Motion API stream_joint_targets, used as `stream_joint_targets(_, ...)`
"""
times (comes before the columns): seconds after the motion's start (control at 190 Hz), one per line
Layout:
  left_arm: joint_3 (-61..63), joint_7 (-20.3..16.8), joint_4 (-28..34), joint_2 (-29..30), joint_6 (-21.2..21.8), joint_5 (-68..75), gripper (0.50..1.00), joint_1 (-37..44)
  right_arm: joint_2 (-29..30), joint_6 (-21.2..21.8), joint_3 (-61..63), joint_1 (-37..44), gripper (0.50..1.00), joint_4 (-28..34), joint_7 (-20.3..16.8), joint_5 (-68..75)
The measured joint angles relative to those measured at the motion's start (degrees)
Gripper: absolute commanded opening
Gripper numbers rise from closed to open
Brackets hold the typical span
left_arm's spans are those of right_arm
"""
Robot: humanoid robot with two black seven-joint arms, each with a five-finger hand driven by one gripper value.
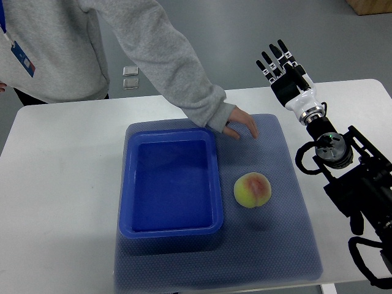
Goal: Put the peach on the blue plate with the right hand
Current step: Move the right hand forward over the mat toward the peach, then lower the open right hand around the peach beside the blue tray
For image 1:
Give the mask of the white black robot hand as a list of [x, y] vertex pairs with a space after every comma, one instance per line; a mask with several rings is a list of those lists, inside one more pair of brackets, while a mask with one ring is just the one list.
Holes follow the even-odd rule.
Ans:
[[271, 84], [271, 89], [278, 101], [287, 110], [294, 112], [297, 119], [317, 119], [324, 116], [324, 106], [316, 99], [316, 88], [302, 66], [295, 66], [295, 58], [279, 39], [280, 49], [273, 44], [269, 49], [276, 58], [275, 64], [269, 55], [261, 52], [263, 59], [269, 65], [269, 70], [261, 60], [256, 65]]

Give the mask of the grey sweatshirt forearm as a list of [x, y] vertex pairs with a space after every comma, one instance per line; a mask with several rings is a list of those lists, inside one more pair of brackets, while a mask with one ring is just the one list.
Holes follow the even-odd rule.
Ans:
[[192, 45], [156, 1], [80, 1], [111, 27], [121, 48], [171, 104], [197, 126], [222, 133], [234, 110], [212, 84]]

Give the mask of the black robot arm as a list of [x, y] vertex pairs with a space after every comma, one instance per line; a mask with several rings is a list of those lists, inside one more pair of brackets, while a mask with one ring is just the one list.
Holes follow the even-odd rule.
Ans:
[[312, 141], [296, 152], [295, 164], [306, 175], [323, 174], [324, 190], [337, 209], [350, 219], [348, 241], [352, 259], [371, 285], [389, 290], [391, 278], [378, 278], [366, 266], [359, 245], [379, 249], [391, 268], [391, 162], [354, 126], [340, 134], [319, 102], [313, 81], [282, 40], [262, 52], [258, 68], [279, 103], [294, 112]]

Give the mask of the person's bare hand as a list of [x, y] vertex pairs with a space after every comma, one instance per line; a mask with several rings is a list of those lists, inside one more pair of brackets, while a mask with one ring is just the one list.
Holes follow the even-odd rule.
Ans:
[[228, 121], [226, 125], [223, 128], [222, 133], [226, 136], [229, 136], [231, 138], [234, 138], [235, 140], [240, 139], [240, 134], [235, 131], [234, 129], [228, 127], [230, 123], [238, 123], [242, 124], [247, 127], [248, 131], [250, 132], [252, 138], [256, 139], [258, 138], [259, 131], [258, 127], [256, 125], [255, 120], [253, 117], [246, 113], [245, 111], [241, 110], [238, 107], [235, 107], [232, 112], [230, 113], [230, 116], [228, 117]]

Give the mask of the person's other hand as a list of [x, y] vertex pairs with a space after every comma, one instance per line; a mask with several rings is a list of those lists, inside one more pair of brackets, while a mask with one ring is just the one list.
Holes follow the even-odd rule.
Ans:
[[0, 82], [0, 92], [5, 92], [6, 91], [7, 85], [3, 82]]

